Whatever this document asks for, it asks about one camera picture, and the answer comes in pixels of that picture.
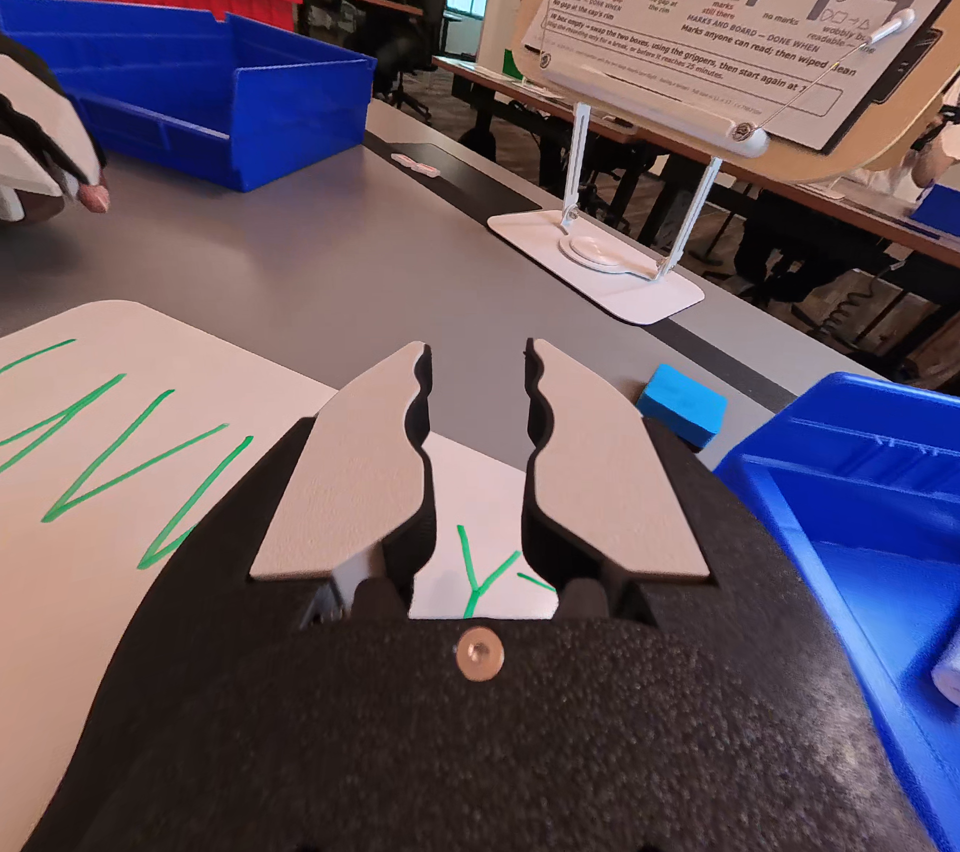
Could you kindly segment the black tape strip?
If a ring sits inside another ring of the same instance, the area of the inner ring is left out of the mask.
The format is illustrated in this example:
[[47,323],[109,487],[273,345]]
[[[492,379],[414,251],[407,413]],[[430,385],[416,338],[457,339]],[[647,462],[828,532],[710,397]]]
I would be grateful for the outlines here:
[[[406,177],[413,179],[418,177],[411,169],[398,165],[391,159],[392,154],[400,153],[400,150],[395,148],[395,143],[386,142],[376,134],[366,131],[364,147],[384,161],[392,162],[394,167],[397,167]],[[480,189],[480,195],[491,197],[493,195],[491,193],[492,186],[489,183],[498,186],[499,183],[469,165],[466,167],[474,171],[479,178],[487,183]],[[423,187],[442,198],[451,207],[483,226],[488,233],[500,237],[493,233],[489,226],[489,220],[492,217],[482,210],[478,200],[474,200],[471,194],[464,192],[456,183],[444,177],[438,179],[438,184],[427,184],[426,177],[421,179],[421,183]],[[631,327],[639,328],[651,335],[657,341],[662,342],[674,352],[679,353],[770,412],[779,413],[798,398],[795,393],[766,378],[760,372],[723,352],[670,318],[654,322],[649,326],[631,325]]]

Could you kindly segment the black office chair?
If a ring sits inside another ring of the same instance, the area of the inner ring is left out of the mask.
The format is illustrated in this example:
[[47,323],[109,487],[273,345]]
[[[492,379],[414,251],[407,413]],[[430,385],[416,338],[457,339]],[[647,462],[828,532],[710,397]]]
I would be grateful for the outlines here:
[[401,58],[395,83],[387,98],[392,107],[399,111],[408,107],[427,125],[432,124],[432,114],[423,102],[405,90],[404,77],[437,70],[433,60],[440,53],[441,38],[446,27],[446,10],[447,0],[423,0],[422,14],[416,20],[416,43]]

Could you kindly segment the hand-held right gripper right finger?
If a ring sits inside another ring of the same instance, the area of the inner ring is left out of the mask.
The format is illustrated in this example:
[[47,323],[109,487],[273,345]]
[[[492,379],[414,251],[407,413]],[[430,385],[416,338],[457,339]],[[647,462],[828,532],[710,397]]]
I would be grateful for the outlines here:
[[618,389],[541,338],[525,352],[530,402],[522,549],[547,581],[706,581],[711,572],[651,434]]

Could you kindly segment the person's left hand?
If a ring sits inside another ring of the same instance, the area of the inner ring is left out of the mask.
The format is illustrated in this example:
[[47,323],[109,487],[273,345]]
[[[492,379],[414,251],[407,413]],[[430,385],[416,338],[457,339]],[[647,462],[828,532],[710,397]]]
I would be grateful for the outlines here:
[[75,196],[65,193],[54,197],[20,190],[16,195],[24,212],[22,223],[28,225],[49,221],[71,205],[80,205],[93,213],[107,213],[111,206],[109,191],[103,185],[79,186]]

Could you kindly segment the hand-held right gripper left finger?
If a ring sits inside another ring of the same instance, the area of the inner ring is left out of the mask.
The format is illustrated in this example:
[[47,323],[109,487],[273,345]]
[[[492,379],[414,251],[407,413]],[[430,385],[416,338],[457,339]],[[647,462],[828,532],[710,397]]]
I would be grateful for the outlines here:
[[413,341],[318,411],[250,568],[257,581],[331,580],[351,608],[388,580],[405,612],[436,547],[430,347]]

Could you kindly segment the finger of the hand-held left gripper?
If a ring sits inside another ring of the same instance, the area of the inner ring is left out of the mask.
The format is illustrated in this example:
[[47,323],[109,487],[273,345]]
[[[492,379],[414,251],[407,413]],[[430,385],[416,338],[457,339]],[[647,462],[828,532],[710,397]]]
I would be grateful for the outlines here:
[[55,178],[18,142],[1,142],[1,221],[40,223],[60,214],[66,197]]
[[81,185],[99,186],[102,164],[70,100],[15,58],[4,54],[1,62],[7,141],[21,144],[51,175],[57,169]]

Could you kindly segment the blue plastic bin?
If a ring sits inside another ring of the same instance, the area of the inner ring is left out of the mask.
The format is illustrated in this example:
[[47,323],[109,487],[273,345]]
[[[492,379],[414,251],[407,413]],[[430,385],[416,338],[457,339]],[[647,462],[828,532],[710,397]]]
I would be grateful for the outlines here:
[[923,194],[910,218],[915,223],[959,238],[959,190],[933,185]]
[[959,707],[931,670],[959,632],[959,400],[831,374],[714,473],[792,558],[939,850],[959,849]]
[[376,61],[228,14],[1,0],[104,149],[250,192],[363,142]]

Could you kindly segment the green dry erase marker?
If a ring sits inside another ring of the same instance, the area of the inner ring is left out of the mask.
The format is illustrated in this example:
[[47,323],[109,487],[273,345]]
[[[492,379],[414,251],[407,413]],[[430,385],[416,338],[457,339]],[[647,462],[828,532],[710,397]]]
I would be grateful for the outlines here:
[[959,644],[959,632],[957,632],[931,670],[931,680],[935,688],[956,707],[960,704]]

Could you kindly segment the white whiteboard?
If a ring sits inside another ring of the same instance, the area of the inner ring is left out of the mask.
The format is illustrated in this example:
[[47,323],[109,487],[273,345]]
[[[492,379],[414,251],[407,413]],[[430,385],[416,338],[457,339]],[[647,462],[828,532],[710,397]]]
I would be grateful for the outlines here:
[[20,850],[169,556],[334,389],[127,301],[2,336],[1,366],[1,842]]

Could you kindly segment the blue foam eraser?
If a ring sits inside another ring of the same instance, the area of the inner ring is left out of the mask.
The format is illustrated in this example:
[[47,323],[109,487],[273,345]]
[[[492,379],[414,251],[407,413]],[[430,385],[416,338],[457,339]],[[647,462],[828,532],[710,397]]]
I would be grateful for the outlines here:
[[728,400],[668,364],[658,365],[635,407],[644,417],[667,426],[695,451],[721,431]]

